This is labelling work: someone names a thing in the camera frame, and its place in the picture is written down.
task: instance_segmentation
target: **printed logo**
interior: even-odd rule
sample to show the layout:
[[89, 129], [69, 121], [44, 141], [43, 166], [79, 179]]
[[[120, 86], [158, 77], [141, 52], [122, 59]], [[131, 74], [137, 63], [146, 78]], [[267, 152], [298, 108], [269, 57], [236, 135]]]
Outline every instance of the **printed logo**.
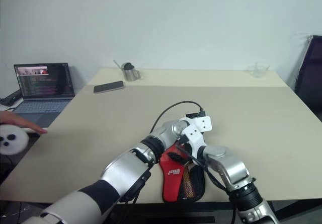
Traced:
[[169, 170], [168, 175], [170, 175], [170, 174], [178, 175], [178, 174], [180, 174], [180, 169]]

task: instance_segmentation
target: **glass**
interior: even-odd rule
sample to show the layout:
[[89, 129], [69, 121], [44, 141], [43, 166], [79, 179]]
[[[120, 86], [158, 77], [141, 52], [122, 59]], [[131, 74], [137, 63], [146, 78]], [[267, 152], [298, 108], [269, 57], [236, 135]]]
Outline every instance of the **glass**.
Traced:
[[269, 67], [270, 65], [267, 63], [256, 62], [253, 66], [253, 69], [250, 71], [251, 75], [255, 78], [263, 78], [266, 75]]

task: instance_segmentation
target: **white disc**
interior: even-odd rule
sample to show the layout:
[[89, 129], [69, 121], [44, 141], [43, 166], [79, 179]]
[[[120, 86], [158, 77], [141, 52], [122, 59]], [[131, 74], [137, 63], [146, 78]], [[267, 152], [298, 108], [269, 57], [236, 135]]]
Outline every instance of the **white disc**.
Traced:
[[29, 137], [21, 128], [13, 125], [0, 125], [0, 154], [15, 155], [28, 145]]

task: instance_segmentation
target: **black phone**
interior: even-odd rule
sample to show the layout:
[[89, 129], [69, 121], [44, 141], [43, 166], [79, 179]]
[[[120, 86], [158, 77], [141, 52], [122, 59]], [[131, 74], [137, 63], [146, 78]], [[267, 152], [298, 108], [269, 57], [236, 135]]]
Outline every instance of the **black phone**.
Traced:
[[102, 93], [124, 88], [123, 81], [94, 86], [94, 93]]

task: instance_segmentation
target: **beige table surface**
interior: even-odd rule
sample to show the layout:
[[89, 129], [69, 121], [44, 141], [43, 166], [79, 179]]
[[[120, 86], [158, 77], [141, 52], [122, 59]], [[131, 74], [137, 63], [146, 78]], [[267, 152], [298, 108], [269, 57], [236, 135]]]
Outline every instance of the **beige table surface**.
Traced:
[[[177, 70], [143, 69], [142, 79], [124, 82], [127, 86], [166, 87], [287, 87], [274, 71], [255, 78], [250, 71], [240, 70]], [[124, 80], [118, 68], [102, 68], [88, 85], [100, 85]]]
[[[288, 87], [127, 86], [93, 94], [84, 87], [1, 185], [0, 198], [54, 202], [95, 182], [104, 166], [144, 139], [167, 106], [200, 103], [212, 119], [208, 144], [231, 148], [245, 162], [268, 200], [321, 198], [322, 123]], [[160, 123], [196, 112], [177, 106]], [[159, 165], [139, 203], [162, 202]], [[206, 180], [200, 201], [227, 201]]]

